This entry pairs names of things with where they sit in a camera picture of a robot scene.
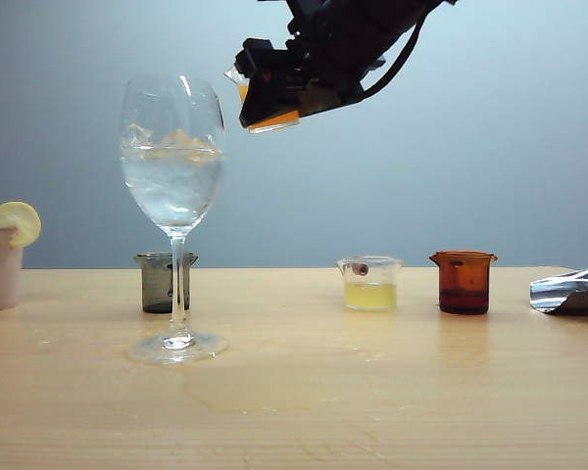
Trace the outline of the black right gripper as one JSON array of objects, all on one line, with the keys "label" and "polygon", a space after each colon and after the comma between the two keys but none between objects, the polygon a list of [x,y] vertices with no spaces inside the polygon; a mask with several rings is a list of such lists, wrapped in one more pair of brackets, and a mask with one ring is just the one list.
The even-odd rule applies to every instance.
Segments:
[{"label": "black right gripper", "polygon": [[287,6],[292,13],[287,50],[275,49],[268,39],[247,38],[235,56],[239,121],[246,129],[298,124],[299,94],[306,88],[307,100],[319,106],[357,102],[361,80],[384,63],[388,31],[367,11],[366,1],[289,1]]}]

